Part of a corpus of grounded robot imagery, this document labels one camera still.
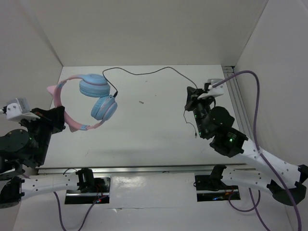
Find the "aluminium rail front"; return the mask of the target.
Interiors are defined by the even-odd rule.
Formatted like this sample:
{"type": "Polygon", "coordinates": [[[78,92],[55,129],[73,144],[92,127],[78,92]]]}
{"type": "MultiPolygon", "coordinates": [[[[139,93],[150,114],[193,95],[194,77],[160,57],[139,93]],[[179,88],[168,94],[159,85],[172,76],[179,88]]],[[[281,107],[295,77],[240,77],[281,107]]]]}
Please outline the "aluminium rail front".
{"type": "MultiPolygon", "coordinates": [[[[91,170],[96,174],[111,173],[167,173],[167,172],[198,172],[211,171],[213,165],[184,165],[184,166],[148,166],[148,167],[92,167],[91,170]]],[[[80,168],[38,168],[39,175],[63,174],[73,172],[80,168]]]]}

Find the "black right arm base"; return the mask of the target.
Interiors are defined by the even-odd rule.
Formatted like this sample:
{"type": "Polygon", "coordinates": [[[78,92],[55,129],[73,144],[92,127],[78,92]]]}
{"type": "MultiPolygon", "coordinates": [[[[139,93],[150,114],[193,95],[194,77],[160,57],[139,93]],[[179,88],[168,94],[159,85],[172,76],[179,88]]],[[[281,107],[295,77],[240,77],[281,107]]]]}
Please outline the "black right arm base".
{"type": "Polygon", "coordinates": [[[196,188],[198,202],[240,200],[238,186],[226,186],[222,182],[214,182],[209,175],[195,175],[193,186],[196,188]]]}

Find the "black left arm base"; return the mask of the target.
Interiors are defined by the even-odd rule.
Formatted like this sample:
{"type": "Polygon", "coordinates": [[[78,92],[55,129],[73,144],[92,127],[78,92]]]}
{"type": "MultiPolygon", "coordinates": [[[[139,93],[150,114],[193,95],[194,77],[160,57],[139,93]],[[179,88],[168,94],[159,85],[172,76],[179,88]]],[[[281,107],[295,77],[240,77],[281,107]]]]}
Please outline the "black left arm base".
{"type": "Polygon", "coordinates": [[[66,205],[108,204],[110,202],[110,176],[94,176],[89,168],[76,171],[81,183],[77,190],[67,190],[66,205]]]}

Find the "aluminium rail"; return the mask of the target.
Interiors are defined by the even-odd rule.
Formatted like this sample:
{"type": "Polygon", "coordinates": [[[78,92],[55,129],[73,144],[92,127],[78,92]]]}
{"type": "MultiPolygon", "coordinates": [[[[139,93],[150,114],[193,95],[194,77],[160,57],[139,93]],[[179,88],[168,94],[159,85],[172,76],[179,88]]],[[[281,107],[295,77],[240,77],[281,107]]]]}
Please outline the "aluminium rail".
{"type": "MultiPolygon", "coordinates": [[[[96,174],[111,173],[167,173],[167,172],[198,172],[211,171],[213,165],[184,165],[184,166],[148,166],[148,167],[92,167],[91,170],[96,174]]],[[[63,174],[73,172],[80,168],[38,168],[39,175],[63,174]]]]}
{"type": "Polygon", "coordinates": [[[221,105],[224,106],[231,116],[235,118],[233,127],[252,138],[252,128],[246,113],[244,102],[240,93],[236,77],[227,81],[224,85],[224,95],[221,96],[221,105]]]}

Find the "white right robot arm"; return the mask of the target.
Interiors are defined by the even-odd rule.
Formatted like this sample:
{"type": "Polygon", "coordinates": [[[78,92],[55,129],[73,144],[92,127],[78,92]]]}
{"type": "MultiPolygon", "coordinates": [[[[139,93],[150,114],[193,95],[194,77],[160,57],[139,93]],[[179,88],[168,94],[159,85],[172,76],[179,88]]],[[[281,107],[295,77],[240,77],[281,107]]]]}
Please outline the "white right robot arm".
{"type": "Polygon", "coordinates": [[[284,204],[299,204],[306,196],[303,184],[308,178],[306,165],[292,165],[267,151],[257,150],[256,144],[245,134],[233,128],[234,117],[221,106],[215,105],[214,96],[207,91],[187,87],[186,111],[192,111],[200,138],[211,140],[209,144],[217,153],[228,158],[243,161],[256,171],[244,172],[226,165],[214,166],[209,190],[223,186],[246,186],[270,193],[284,204]]]}

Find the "aluminium rail right side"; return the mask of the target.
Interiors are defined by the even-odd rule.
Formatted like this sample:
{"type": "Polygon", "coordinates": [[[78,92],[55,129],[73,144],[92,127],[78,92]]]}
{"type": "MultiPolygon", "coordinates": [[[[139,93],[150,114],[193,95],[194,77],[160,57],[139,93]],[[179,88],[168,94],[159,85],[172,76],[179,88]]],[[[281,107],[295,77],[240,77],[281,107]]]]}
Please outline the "aluminium rail right side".
{"type": "Polygon", "coordinates": [[[235,118],[233,127],[252,138],[252,128],[246,113],[244,102],[240,93],[236,77],[227,81],[224,85],[224,95],[221,96],[221,105],[224,106],[231,116],[235,118]]]}

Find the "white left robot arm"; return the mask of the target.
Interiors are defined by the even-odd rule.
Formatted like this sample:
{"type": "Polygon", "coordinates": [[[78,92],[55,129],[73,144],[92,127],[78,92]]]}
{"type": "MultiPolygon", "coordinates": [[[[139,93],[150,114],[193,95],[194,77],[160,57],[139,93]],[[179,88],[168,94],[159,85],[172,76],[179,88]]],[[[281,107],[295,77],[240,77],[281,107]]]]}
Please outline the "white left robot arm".
{"type": "Polygon", "coordinates": [[[50,110],[35,108],[28,115],[20,114],[21,128],[0,138],[0,179],[6,184],[0,191],[2,209],[18,205],[27,198],[60,190],[90,192],[94,178],[77,172],[44,180],[22,179],[23,167],[35,169],[44,164],[51,136],[65,129],[64,107],[50,110]]]}

